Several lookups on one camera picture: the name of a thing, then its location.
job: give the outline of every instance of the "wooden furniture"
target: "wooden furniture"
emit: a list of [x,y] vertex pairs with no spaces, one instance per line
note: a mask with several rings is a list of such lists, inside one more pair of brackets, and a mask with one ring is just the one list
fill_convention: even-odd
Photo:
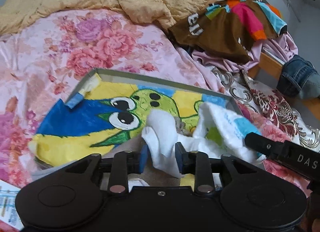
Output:
[[[258,75],[260,69],[263,69],[269,75],[278,80],[281,74],[282,65],[270,56],[261,53],[260,63],[250,69],[248,75],[254,79]],[[303,100],[302,102],[311,111],[311,113],[320,120],[320,99],[313,98],[310,100]]]

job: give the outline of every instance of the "screw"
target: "screw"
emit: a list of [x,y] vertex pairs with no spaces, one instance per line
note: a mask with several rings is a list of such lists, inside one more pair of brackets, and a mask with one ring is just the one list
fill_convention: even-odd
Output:
[[125,187],[122,185],[113,185],[110,187],[110,191],[113,193],[121,193],[125,191]]
[[210,192],[213,191],[213,187],[210,186],[210,185],[207,185],[207,184],[205,184],[205,185],[200,185],[200,186],[198,187],[198,191],[200,191],[200,192],[202,192],[202,193],[210,193]]

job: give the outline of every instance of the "green cartoon character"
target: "green cartoon character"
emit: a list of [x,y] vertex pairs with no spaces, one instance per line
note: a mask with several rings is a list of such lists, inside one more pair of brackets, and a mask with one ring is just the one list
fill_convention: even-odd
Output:
[[[172,116],[180,117],[175,101],[155,90],[141,89],[134,92],[129,98],[117,97],[101,103],[113,106],[120,112],[99,114],[98,116],[110,122],[115,128],[121,131],[106,140],[91,147],[119,145],[140,133],[146,125],[147,116],[152,109],[161,109],[169,112]],[[198,112],[199,105],[203,101],[195,103],[195,110]],[[181,118],[186,123],[186,129],[195,127],[198,123],[198,114]]]

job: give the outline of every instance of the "floral bedsheet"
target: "floral bedsheet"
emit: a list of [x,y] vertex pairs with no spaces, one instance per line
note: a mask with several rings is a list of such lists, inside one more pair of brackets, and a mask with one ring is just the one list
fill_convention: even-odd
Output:
[[[134,25],[107,9],[41,18],[0,37],[0,179],[17,187],[31,181],[28,171],[36,165],[28,142],[54,103],[94,67],[207,88],[195,62],[154,25]],[[0,229],[14,231],[4,223]]]

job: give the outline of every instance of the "cartoon eye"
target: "cartoon eye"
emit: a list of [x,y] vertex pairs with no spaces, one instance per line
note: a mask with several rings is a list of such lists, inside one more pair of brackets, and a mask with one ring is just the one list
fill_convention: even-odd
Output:
[[118,97],[110,100],[112,106],[119,110],[128,111],[136,108],[136,104],[131,98]]
[[109,122],[121,130],[133,130],[139,126],[139,119],[129,112],[115,112],[109,117]]

